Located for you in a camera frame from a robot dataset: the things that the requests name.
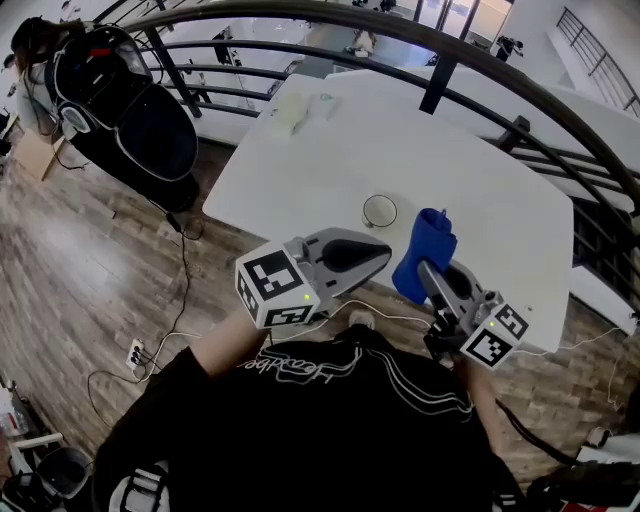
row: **sneaker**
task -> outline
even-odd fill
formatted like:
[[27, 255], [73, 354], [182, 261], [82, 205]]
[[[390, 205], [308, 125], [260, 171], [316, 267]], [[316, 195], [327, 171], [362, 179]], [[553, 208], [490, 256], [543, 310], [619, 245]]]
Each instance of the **sneaker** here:
[[366, 309], [356, 309], [349, 315], [349, 327], [357, 324], [364, 325], [373, 331], [376, 329], [376, 319], [373, 313]]

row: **black shirt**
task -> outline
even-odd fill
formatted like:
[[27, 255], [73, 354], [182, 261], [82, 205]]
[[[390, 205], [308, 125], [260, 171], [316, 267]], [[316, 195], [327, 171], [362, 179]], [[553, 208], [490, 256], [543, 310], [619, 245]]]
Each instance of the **black shirt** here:
[[264, 348], [214, 379], [181, 352], [100, 448], [96, 509], [135, 468], [167, 460], [172, 512], [490, 511], [495, 457], [462, 383], [373, 331], [346, 333]]

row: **blue object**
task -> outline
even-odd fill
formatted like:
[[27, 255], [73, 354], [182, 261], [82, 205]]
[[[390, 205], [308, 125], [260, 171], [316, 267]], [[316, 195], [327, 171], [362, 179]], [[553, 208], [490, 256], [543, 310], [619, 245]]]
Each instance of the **blue object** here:
[[451, 221], [446, 211], [433, 208], [420, 211], [413, 224], [409, 249], [393, 272], [396, 290], [416, 304], [424, 304], [427, 292], [418, 276], [418, 264], [427, 260], [440, 272], [444, 272], [458, 245], [451, 232]]

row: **staircase railing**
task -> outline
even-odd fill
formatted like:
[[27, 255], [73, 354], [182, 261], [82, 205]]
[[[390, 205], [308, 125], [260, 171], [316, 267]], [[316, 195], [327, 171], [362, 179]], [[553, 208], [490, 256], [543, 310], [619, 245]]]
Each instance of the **staircase railing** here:
[[598, 38], [566, 7], [557, 26], [587, 67], [604, 100], [640, 117], [640, 97]]
[[[426, 48], [437, 53], [440, 58], [431, 80], [427, 80], [407, 71], [381, 64], [368, 58], [353, 57], [345, 53], [310, 46], [235, 39], [180, 41], [165, 44], [158, 33], [161, 27], [173, 26], [179, 23], [205, 19], [246, 17], [296, 19], [368, 30], [378, 35], [384, 35], [405, 43]], [[261, 100], [268, 100], [270, 94], [258, 91], [246, 91], [241, 88], [220, 88], [186, 84], [182, 79], [180, 71], [253, 75], [272, 79], [274, 83], [286, 80], [288, 75], [280, 71], [236, 67], [234, 65], [176, 64], [170, 55], [172, 50], [215, 47], [251, 48], [329, 59], [349, 67], [369, 69], [422, 89], [424, 95], [419, 108], [426, 114], [433, 114], [443, 98], [479, 114], [505, 129], [516, 142], [534, 148], [539, 152], [541, 157], [552, 162], [563, 177], [575, 180], [600, 204], [604, 212], [604, 218], [606, 219], [606, 228], [604, 231], [606, 231], [605, 234], [607, 236], [602, 238], [602, 245], [585, 245], [584, 248], [581, 249], [580, 256], [576, 259], [575, 265], [586, 265], [594, 269], [596, 267], [602, 267], [603, 265], [611, 266], [612, 258], [622, 255], [625, 261], [628, 260], [631, 263], [631, 270], [628, 276], [618, 276], [619, 281], [623, 282], [624, 286], [628, 288], [625, 292], [621, 292], [621, 295], [634, 310], [636, 309], [634, 306], [635, 303], [640, 305], [640, 292], [638, 292], [635, 286], [635, 276], [640, 277], [640, 270], [635, 265], [635, 258], [633, 257], [633, 251], [638, 245], [639, 239], [630, 224], [629, 216], [617, 210], [605, 198], [601, 192], [603, 186], [598, 181], [585, 177], [585, 173], [577, 169], [566, 156], [545, 145], [529, 133], [520, 123], [506, 119], [473, 99], [448, 89], [447, 85], [455, 67], [457, 64], [462, 64], [474, 69], [514, 92], [560, 125], [593, 155], [593, 160], [602, 168], [601, 172], [605, 173], [610, 180], [616, 184], [616, 191], [620, 191], [620, 193], [628, 196], [633, 202], [635, 211], [640, 214], [640, 186], [636, 178], [600, 136], [569, 107], [545, 88], [529, 79], [526, 75], [497, 60], [488, 53], [478, 50], [447, 34], [408, 20], [388, 16], [368, 9], [308, 0], [221, 0], [196, 7], [183, 7], [180, 9], [161, 11], [152, 16], [145, 16], [135, 21], [125, 23], [122, 26], [132, 34], [142, 32], [146, 35], [148, 44], [146, 42], [143, 43], [144, 47], [141, 49], [144, 52], [153, 52], [159, 62], [159, 66], [151, 67], [150, 69], [155, 71], [164, 70], [167, 72], [171, 81], [165, 82], [163, 85], [177, 91], [181, 101], [194, 117], [200, 117], [202, 115], [201, 109], [221, 110], [250, 117], [256, 117], [259, 113], [250, 109], [229, 107], [216, 103], [198, 102], [194, 99], [191, 92], [198, 90], [221, 92], [223, 94], [233, 94]], [[576, 215], [587, 217], [582, 209], [578, 208], [575, 211]], [[588, 217], [585, 222], [595, 223], [595, 221]]]
[[[177, 3], [171, 6], [171, 9], [175, 9], [180, 7], [187, 0], [179, 0]], [[123, 13], [118, 12], [120, 7], [124, 7], [122, 10]], [[130, 0], [117, 0], [113, 4], [111, 4], [107, 9], [101, 12], [93, 21], [95, 23], [104, 23], [108, 21], [109, 23], [118, 24], [128, 18], [134, 11], [142, 7], [139, 17], [148, 16], [149, 14], [153, 14], [155, 11], [166, 11], [167, 7], [165, 5], [165, 0], [134, 0], [130, 2]], [[110, 16], [115, 14], [115, 18], [113, 20], [107, 20]]]

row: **white cup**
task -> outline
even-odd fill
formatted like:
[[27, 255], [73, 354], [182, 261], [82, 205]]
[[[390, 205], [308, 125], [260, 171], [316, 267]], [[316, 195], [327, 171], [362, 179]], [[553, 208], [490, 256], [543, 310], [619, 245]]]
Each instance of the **white cup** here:
[[371, 196], [362, 207], [362, 222], [368, 228], [386, 228], [391, 226], [397, 217], [398, 208], [387, 196]]

